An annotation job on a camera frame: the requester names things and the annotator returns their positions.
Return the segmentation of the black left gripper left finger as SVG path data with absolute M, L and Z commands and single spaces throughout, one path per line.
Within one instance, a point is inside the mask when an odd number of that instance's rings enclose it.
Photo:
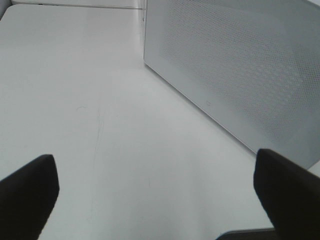
M 0 238 L 37 240 L 60 191 L 56 162 L 41 155 L 0 181 Z

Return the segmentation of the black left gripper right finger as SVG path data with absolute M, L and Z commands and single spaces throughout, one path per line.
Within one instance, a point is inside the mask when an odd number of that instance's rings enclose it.
M 253 187 L 282 240 L 320 238 L 318 176 L 271 149 L 259 149 Z

